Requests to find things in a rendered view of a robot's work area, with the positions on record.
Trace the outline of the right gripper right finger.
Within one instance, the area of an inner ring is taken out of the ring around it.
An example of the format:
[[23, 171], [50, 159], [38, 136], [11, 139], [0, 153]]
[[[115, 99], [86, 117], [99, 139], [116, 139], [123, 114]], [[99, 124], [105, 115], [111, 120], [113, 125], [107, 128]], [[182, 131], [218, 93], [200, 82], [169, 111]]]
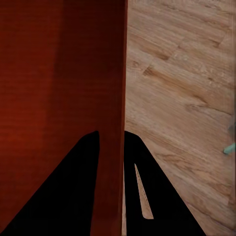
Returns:
[[[154, 219], [143, 217], [135, 164]], [[143, 140], [128, 131], [124, 172], [127, 236], [206, 236]]]

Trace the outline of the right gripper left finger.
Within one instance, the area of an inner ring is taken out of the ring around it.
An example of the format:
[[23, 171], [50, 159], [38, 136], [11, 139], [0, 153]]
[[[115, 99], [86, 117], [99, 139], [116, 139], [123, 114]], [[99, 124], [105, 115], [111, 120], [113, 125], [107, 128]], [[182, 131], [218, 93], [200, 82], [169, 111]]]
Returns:
[[99, 150], [98, 131], [83, 136], [0, 236], [89, 236]]

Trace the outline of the storage box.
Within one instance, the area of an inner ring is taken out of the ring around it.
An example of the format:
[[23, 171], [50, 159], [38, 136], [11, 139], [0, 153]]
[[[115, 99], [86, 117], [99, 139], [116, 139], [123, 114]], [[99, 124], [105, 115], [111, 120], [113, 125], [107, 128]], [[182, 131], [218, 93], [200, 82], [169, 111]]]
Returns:
[[121, 236], [128, 0], [0, 0], [0, 234], [99, 132], [89, 236]]

